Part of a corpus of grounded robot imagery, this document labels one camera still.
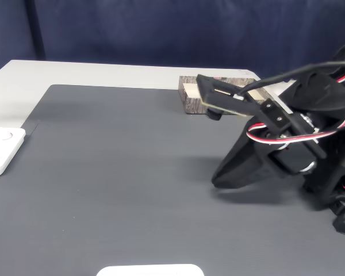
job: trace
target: dark gray table surface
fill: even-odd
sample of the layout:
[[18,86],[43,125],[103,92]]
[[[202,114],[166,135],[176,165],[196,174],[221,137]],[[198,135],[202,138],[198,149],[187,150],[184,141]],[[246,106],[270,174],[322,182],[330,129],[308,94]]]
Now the dark gray table surface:
[[50,87],[0,177],[0,275],[162,263],[206,276],[345,275],[345,236],[300,183],[213,189],[245,122],[186,115],[172,90]]

